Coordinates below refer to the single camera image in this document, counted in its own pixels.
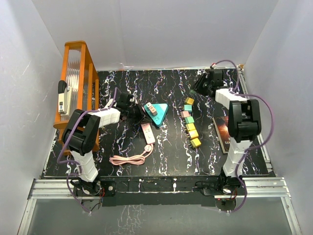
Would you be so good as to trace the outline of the yellow plug adapter three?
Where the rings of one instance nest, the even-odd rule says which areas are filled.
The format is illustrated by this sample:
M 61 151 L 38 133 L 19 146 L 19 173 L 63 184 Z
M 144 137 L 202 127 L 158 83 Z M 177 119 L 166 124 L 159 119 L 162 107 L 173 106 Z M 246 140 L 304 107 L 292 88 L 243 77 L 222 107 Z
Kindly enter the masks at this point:
M 190 146 L 191 146 L 193 149 L 196 149 L 196 148 L 198 148 L 199 146 L 201 146 L 201 141 L 199 140 L 199 138 L 191 139 L 191 140 L 190 140 Z

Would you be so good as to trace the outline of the pink power strip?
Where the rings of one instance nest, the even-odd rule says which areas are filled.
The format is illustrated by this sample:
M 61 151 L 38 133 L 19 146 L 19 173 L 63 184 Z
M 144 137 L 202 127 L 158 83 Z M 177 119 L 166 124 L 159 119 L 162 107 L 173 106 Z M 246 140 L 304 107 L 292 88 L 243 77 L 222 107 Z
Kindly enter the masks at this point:
M 152 132 L 150 123 L 142 123 L 141 128 L 147 144 L 155 144 L 156 140 Z

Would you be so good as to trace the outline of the yellow plug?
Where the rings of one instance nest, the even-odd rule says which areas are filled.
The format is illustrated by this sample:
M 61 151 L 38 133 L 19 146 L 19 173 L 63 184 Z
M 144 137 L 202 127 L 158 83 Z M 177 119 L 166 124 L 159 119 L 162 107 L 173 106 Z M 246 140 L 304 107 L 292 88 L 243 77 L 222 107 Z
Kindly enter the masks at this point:
M 185 100 L 185 105 L 193 105 L 194 104 L 194 99 L 187 97 Z

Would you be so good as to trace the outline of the green plug adapter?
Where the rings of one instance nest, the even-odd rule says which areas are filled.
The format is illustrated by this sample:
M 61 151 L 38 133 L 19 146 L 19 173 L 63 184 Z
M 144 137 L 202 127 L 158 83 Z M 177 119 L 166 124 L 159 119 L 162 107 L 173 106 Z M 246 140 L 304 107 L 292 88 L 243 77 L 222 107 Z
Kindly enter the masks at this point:
M 191 124 L 195 122 L 192 116 L 185 117 L 184 120 L 186 124 Z

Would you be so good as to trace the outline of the blue plug adapter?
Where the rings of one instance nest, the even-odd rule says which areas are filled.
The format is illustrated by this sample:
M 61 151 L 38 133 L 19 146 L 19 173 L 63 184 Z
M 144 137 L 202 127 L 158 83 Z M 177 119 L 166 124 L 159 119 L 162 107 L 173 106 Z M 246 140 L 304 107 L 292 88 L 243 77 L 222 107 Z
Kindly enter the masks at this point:
M 192 112 L 192 105 L 185 104 L 184 111 L 191 113 Z

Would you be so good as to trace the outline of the yellow plug adapter one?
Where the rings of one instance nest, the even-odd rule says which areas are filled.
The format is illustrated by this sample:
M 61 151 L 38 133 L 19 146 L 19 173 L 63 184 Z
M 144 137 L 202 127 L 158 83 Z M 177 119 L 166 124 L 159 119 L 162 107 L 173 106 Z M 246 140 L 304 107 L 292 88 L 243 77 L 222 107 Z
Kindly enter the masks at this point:
M 185 127 L 187 131 L 193 131 L 196 129 L 194 123 L 186 124 Z

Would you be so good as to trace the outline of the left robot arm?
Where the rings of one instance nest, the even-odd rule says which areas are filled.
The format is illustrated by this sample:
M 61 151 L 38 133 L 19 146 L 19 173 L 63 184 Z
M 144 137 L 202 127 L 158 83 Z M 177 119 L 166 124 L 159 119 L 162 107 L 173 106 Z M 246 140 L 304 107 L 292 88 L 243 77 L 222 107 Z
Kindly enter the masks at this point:
M 116 124 L 123 119 L 129 119 L 136 124 L 149 123 L 144 107 L 141 106 L 136 97 L 132 94 L 119 93 L 116 90 L 113 98 L 102 109 L 73 111 L 62 135 L 64 147 L 67 148 L 73 160 L 61 161 L 58 163 L 74 163 L 78 167 L 78 183 L 72 185 L 89 195 L 96 195 L 100 192 L 101 183 L 97 180 L 98 170 L 93 158 L 93 148 L 98 140 L 98 130 L 101 127 Z

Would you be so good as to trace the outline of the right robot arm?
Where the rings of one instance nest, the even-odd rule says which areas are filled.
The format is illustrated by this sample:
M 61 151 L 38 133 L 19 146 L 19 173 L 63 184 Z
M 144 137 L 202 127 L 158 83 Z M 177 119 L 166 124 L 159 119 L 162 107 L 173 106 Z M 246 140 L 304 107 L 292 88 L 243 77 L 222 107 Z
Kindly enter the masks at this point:
M 224 85 L 222 70 L 210 69 L 191 87 L 191 91 L 214 98 L 228 109 L 230 148 L 218 177 L 217 190 L 230 194 L 242 185 L 242 167 L 246 151 L 261 133 L 259 101 L 234 94 Z

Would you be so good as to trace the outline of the yellow plug adapter two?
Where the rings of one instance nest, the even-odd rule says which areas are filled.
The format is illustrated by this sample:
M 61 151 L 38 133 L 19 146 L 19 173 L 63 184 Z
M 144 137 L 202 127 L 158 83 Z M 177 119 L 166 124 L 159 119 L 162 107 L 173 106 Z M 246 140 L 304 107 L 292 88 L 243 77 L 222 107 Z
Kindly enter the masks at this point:
M 196 129 L 188 131 L 188 135 L 191 140 L 199 137 L 199 134 Z

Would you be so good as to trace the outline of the teal triangular power strip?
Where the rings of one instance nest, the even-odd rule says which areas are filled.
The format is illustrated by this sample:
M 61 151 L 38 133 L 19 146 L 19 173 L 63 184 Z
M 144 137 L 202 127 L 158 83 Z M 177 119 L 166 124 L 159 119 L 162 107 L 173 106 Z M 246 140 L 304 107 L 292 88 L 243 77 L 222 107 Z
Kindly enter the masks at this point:
M 157 115 L 153 116 L 149 110 L 149 107 L 153 105 L 155 107 L 155 109 L 157 110 Z M 168 104 L 166 103 L 161 103 L 161 104 L 151 104 L 151 103 L 147 103 L 144 105 L 144 110 L 147 113 L 148 117 L 151 118 L 152 122 L 154 123 L 154 125 L 156 127 L 161 127 L 163 124 L 163 121 L 165 119 L 165 116 L 167 114 L 168 111 Z

